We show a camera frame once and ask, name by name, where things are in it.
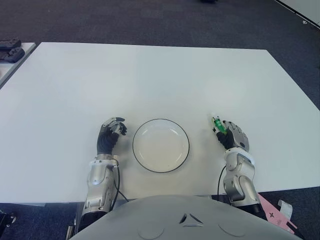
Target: white table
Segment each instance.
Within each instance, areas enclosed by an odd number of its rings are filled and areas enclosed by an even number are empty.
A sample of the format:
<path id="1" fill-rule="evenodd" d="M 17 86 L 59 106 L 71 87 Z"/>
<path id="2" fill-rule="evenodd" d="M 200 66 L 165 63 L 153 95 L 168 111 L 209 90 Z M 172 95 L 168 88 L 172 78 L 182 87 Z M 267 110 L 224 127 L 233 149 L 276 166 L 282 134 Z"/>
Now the white table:
<path id="1" fill-rule="evenodd" d="M 23 42 L 21 47 L 25 54 L 19 61 L 16 63 L 0 62 L 0 86 L 29 57 L 30 52 L 36 47 L 36 44 L 34 42 Z"/>
<path id="2" fill-rule="evenodd" d="M 43 42 L 0 90 L 0 202 L 82 202 L 101 124 L 124 117 L 128 198 L 217 193 L 224 149 L 208 115 L 247 133 L 257 191 L 319 186 L 320 112 L 266 50 Z M 132 150 L 166 118 L 190 140 L 185 163 L 150 172 Z"/>

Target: dark carpet floor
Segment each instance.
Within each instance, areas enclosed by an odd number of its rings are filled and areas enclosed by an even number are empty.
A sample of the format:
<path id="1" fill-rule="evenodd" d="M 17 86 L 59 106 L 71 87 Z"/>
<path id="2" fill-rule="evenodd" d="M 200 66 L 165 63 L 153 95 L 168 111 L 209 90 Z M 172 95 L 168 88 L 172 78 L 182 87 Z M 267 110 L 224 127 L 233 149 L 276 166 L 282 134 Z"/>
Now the dark carpet floor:
<path id="1" fill-rule="evenodd" d="M 320 109 L 320 31 L 273 0 L 2 0 L 0 19 L 0 39 L 23 42 L 266 49 Z M 320 239 L 319 187 L 262 195 L 292 204 L 292 222 Z M 63 240 L 76 204 L 0 209 L 18 215 L 3 240 Z"/>

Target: wire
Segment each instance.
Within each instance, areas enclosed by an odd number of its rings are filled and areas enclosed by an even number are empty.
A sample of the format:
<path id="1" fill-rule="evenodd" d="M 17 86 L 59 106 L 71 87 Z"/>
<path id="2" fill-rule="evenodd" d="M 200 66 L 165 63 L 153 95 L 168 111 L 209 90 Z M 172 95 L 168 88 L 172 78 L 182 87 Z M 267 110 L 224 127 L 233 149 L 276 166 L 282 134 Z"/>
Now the wire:
<path id="1" fill-rule="evenodd" d="M 118 190 L 117 185 L 116 185 L 116 181 L 113 181 L 115 188 Z M 119 194 L 126 200 L 126 202 L 128 203 L 129 200 L 128 198 L 126 198 L 126 196 L 119 190 Z"/>
<path id="2" fill-rule="evenodd" d="M 216 193 L 216 195 L 217 195 L 216 199 L 217 199 L 218 201 L 219 201 L 219 186 L 220 186 L 220 180 L 221 180 L 221 176 L 222 176 L 222 173 L 224 172 L 225 168 L 226 168 L 226 166 L 224 166 L 224 167 L 222 168 L 221 173 L 220 173 L 220 176 L 219 176 L 218 190 L 217 190 L 217 193 Z"/>
<path id="3" fill-rule="evenodd" d="M 118 167 L 116 168 L 118 170 L 118 187 L 115 187 L 116 188 L 116 194 L 115 194 L 115 197 L 114 197 L 114 200 L 113 200 L 113 203 L 110 207 L 110 211 L 112 211 L 114 209 L 114 206 L 115 206 L 115 203 L 117 201 L 117 197 L 118 197 L 118 194 L 119 194 L 119 188 L 120 188 L 120 170 L 119 170 L 119 164 L 118 164 Z"/>
<path id="4" fill-rule="evenodd" d="M 119 193 L 126 200 L 126 202 L 128 203 L 129 202 L 128 198 L 126 198 L 126 196 L 122 192 L 119 191 Z"/>

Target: plate rim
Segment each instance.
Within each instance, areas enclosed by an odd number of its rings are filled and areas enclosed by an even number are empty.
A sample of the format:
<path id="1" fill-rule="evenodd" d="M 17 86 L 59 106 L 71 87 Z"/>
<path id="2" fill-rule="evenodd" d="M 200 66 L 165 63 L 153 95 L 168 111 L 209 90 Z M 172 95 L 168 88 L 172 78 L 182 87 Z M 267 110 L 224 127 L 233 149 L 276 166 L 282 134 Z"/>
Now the plate rim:
<path id="1" fill-rule="evenodd" d="M 182 163 L 181 163 L 179 166 L 177 166 L 176 168 L 174 168 L 174 169 L 172 169 L 172 170 L 170 170 L 170 171 L 154 171 L 154 170 L 151 170 L 151 169 L 143 166 L 143 165 L 141 164 L 141 162 L 139 162 L 139 160 L 138 160 L 138 158 L 137 158 L 137 156 L 136 156 L 136 154 L 135 154 L 134 141 L 135 141 L 135 137 L 136 137 L 137 132 L 139 131 L 139 129 L 140 129 L 143 125 L 145 125 L 145 124 L 147 124 L 147 123 L 149 123 L 149 122 L 151 122 L 151 121 L 154 121 L 154 120 L 166 120 L 166 121 L 169 121 L 169 122 L 172 122 L 172 123 L 178 125 L 179 128 L 181 128 L 182 131 L 184 132 L 184 134 L 185 134 L 185 136 L 186 136 L 186 139 L 187 139 L 187 141 L 188 141 L 188 152 L 186 153 L 186 156 L 185 156 L 184 160 L 182 161 Z M 133 136 L 133 140 L 132 140 L 132 151 L 133 151 L 133 155 L 134 155 L 135 160 L 136 160 L 144 169 L 147 169 L 147 170 L 150 171 L 150 172 L 158 173 L 158 174 L 170 173 L 170 172 L 172 172 L 172 171 L 180 168 L 180 166 L 181 166 L 182 164 L 184 164 L 184 162 L 187 160 L 187 158 L 188 158 L 188 156 L 189 156 L 189 151 L 190 151 L 190 141 L 189 141 L 189 138 L 188 138 L 188 135 L 187 135 L 186 131 L 185 131 L 178 123 L 176 123 L 176 122 L 174 122 L 174 121 L 172 121 L 172 120 L 166 119 L 166 118 L 154 118 L 154 119 L 151 119 L 151 120 L 146 121 L 145 123 L 143 123 L 143 124 L 135 131 L 134 136 Z"/>

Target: green object in hand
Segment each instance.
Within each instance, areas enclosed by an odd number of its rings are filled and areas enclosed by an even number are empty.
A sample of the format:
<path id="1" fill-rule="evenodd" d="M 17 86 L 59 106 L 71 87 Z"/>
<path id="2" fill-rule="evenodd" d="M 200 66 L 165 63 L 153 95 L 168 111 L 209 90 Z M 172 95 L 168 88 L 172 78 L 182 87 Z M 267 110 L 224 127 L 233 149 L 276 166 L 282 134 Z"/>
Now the green object in hand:
<path id="1" fill-rule="evenodd" d="M 222 125 L 219 116 L 217 117 L 212 117 L 212 121 L 214 123 L 214 125 L 216 126 L 217 129 L 219 129 L 220 132 L 222 132 L 223 134 L 227 134 L 227 131 L 225 129 L 225 127 Z"/>

